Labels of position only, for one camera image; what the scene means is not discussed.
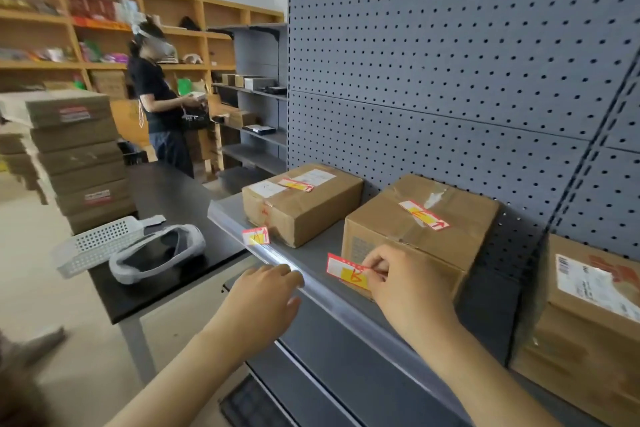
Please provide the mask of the brown cardboard carton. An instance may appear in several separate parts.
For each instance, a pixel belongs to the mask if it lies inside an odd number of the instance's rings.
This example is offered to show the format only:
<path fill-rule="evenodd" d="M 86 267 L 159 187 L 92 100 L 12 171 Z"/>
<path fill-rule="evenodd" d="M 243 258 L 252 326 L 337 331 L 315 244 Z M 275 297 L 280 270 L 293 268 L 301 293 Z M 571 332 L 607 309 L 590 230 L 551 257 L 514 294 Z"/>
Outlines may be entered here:
<path fill-rule="evenodd" d="M 126 75 L 123 70 L 93 70 L 90 77 L 95 92 L 105 94 L 110 99 L 129 99 Z"/>

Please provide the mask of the cardboard box with torn tape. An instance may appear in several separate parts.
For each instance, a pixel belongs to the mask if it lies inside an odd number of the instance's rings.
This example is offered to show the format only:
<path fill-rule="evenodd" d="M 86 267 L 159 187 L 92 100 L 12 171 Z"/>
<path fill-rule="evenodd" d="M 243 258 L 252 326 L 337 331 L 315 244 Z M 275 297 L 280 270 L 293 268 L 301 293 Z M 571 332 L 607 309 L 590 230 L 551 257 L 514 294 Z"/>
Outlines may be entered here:
<path fill-rule="evenodd" d="M 399 206 L 408 199 L 450 227 L 435 231 L 419 226 Z M 498 212 L 499 202 L 489 197 L 406 174 L 346 217 L 341 256 L 362 264 L 375 247 L 398 246 L 412 257 L 435 265 L 457 302 Z"/>

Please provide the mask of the small brown cardboard box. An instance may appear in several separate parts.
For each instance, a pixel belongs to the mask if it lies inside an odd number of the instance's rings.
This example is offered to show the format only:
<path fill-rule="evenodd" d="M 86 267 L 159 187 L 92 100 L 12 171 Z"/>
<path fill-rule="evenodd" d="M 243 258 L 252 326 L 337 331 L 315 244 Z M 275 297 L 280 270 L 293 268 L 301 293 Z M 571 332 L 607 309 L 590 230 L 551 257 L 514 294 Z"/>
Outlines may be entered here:
<path fill-rule="evenodd" d="M 247 110 L 229 112 L 225 115 L 224 120 L 227 126 L 231 126 L 234 128 L 243 128 L 245 126 L 259 124 L 259 117 Z"/>

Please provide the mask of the person's right forearm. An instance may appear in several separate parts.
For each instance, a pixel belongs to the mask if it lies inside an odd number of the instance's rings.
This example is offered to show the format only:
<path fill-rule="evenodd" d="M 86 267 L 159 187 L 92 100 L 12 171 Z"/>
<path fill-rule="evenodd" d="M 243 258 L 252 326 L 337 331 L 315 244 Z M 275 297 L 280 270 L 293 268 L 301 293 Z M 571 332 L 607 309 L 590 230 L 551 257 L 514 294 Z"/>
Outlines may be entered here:
<path fill-rule="evenodd" d="M 419 312 L 401 318 L 394 328 L 457 397 L 474 427 L 563 427 L 456 315 Z"/>

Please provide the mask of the grey headset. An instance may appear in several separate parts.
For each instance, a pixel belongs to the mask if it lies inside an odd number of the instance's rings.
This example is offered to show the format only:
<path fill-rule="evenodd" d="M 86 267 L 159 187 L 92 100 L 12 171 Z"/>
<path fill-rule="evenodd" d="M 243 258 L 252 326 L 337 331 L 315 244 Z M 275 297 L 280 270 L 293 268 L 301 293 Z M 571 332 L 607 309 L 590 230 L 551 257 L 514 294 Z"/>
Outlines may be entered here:
<path fill-rule="evenodd" d="M 172 225 L 113 253 L 108 260 L 109 270 L 118 283 L 132 286 L 184 267 L 204 254 L 205 245 L 205 238 L 195 225 Z"/>

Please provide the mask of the large cardboard box shipping label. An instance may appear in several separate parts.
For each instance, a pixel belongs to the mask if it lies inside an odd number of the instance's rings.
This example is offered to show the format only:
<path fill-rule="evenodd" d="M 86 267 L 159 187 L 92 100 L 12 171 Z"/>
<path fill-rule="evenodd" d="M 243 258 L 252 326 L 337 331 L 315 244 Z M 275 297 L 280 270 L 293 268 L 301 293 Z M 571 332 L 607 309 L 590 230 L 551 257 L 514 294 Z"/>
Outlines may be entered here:
<path fill-rule="evenodd" d="M 640 262 L 548 235 L 509 366 L 610 427 L 640 427 Z"/>

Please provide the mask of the grey metal shelf rack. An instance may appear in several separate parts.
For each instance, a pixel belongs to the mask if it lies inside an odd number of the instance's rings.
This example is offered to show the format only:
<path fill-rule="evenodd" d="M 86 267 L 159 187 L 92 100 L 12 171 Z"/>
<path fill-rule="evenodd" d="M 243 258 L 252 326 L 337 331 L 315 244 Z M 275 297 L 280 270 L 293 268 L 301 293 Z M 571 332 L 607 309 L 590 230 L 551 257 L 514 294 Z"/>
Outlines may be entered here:
<path fill-rule="evenodd" d="M 235 67 L 223 72 L 217 67 L 212 86 L 227 109 L 210 106 L 215 125 L 219 171 L 216 176 L 230 194 L 244 186 L 267 179 L 287 170 L 287 103 L 286 96 L 250 91 L 221 84 L 221 74 L 273 78 L 276 86 L 287 88 L 288 27 L 286 22 L 247 25 L 212 26 L 209 35 L 228 35 L 232 43 Z M 259 124 L 277 128 L 270 135 L 255 135 L 242 128 L 225 124 L 229 112 L 247 110 L 259 117 Z"/>

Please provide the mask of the grey pegboard shelf unit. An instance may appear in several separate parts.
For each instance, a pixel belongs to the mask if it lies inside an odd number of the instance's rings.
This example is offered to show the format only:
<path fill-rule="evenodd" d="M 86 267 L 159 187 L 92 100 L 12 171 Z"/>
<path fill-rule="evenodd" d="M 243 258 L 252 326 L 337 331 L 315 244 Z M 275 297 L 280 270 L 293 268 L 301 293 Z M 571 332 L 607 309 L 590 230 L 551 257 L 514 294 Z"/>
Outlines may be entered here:
<path fill-rule="evenodd" d="M 640 0 L 289 0 L 288 46 L 289 170 L 354 174 L 365 203 L 406 174 L 499 202 L 458 313 L 501 363 L 547 233 L 640 261 Z M 343 231 L 247 247 L 306 281 L 252 376 L 295 427 L 471 427 L 326 273 Z"/>

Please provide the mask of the white plastic basket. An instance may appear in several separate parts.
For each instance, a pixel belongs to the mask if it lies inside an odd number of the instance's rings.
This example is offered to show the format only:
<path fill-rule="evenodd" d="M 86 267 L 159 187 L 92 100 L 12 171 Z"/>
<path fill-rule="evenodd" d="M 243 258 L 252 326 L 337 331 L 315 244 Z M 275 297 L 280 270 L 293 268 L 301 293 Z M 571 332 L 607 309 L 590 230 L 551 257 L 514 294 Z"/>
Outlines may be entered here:
<path fill-rule="evenodd" d="M 107 262 L 144 235 L 143 222 L 126 216 L 66 239 L 52 250 L 52 264 L 63 278 L 72 278 Z"/>

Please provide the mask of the person's left forearm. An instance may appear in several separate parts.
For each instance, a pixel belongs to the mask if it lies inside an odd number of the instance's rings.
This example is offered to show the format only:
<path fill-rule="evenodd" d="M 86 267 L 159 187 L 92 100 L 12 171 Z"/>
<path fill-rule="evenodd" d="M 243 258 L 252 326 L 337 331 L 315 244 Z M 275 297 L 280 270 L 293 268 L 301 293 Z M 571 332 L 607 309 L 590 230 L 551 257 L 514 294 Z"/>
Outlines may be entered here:
<path fill-rule="evenodd" d="M 104 427 L 189 427 L 253 345 L 240 330 L 201 331 Z"/>

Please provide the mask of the red yellow price tag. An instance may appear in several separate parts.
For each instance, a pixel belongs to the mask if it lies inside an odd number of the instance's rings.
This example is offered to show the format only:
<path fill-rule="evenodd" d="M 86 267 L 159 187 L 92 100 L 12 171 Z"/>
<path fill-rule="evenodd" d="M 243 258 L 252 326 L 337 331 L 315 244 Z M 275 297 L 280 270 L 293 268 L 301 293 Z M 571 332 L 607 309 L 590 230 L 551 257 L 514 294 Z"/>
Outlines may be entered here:
<path fill-rule="evenodd" d="M 348 286 L 360 291 L 371 292 L 367 277 L 363 275 L 365 268 L 333 253 L 327 254 L 326 273 L 339 279 Z"/>
<path fill-rule="evenodd" d="M 245 246 L 264 246 L 271 243 L 268 227 L 245 229 L 241 236 Z"/>

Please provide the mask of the red yellow sticker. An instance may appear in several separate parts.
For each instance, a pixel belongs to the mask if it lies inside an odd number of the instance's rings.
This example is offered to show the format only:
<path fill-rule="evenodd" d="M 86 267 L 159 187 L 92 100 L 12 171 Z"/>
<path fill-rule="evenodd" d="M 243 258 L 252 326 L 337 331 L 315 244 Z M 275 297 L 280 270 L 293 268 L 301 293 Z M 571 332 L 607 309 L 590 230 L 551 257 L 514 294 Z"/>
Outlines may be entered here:
<path fill-rule="evenodd" d="M 439 218 L 435 213 L 413 200 L 408 199 L 406 201 L 402 201 L 399 203 L 399 206 L 409 212 L 421 227 L 428 227 L 435 231 L 444 230 L 450 227 L 448 222 Z"/>
<path fill-rule="evenodd" d="M 312 192 L 315 188 L 314 185 L 310 184 L 310 183 L 306 183 L 304 181 L 300 181 L 300 180 L 293 180 L 290 178 L 284 178 L 282 180 L 280 180 L 278 182 L 278 185 L 282 186 L 282 187 L 286 187 L 286 188 L 293 188 L 296 190 L 301 190 L 303 192 Z"/>

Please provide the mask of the black plastic crate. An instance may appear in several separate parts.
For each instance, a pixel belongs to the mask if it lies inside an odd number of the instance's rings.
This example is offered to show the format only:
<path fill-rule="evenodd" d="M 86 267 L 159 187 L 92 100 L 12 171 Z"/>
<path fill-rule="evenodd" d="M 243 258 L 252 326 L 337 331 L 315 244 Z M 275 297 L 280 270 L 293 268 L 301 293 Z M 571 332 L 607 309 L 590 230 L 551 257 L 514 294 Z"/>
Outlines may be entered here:
<path fill-rule="evenodd" d="M 220 400 L 219 408 L 230 427 L 294 427 L 252 375 Z"/>

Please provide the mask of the wooden shelf unit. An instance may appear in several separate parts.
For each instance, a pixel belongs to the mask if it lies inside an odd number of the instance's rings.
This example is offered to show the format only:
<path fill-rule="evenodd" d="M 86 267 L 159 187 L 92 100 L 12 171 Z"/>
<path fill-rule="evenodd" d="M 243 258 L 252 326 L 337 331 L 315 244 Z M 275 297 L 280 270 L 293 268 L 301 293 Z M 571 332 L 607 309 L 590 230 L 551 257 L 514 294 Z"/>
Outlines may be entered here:
<path fill-rule="evenodd" d="M 212 90 L 214 72 L 235 67 L 228 35 L 209 35 L 212 26 L 284 22 L 283 13 L 224 0 L 111 0 L 116 21 L 74 17 L 67 0 L 0 0 L 0 92 L 45 89 L 47 84 L 93 90 L 93 70 L 125 70 L 131 27 L 123 20 L 125 2 L 151 15 L 177 49 L 175 61 L 161 66 L 176 88 L 189 78 L 220 101 Z M 150 149 L 146 122 L 132 99 L 111 100 L 120 135 Z"/>

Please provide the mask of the person's left hand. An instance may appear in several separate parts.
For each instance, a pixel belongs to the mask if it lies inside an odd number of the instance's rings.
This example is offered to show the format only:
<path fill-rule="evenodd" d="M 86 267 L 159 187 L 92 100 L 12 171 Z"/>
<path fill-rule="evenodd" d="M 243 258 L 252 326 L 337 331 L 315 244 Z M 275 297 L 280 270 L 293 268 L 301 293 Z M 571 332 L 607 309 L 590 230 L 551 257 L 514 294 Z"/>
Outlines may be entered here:
<path fill-rule="evenodd" d="M 246 269 L 204 327 L 224 358 L 238 365 L 286 332 L 298 314 L 303 275 L 286 264 Z"/>

